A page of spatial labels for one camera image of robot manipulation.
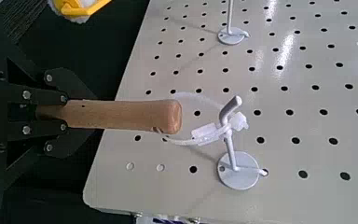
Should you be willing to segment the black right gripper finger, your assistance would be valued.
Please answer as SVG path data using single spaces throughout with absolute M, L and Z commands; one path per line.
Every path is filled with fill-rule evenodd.
M 36 147 L 54 158 L 73 155 L 94 133 L 93 129 L 70 128 L 63 120 L 14 121 L 7 125 L 7 141 Z
M 23 71 L 8 77 L 7 100 L 27 105 L 66 105 L 70 100 L 96 99 L 95 94 L 71 70 L 49 69 L 30 76 Z

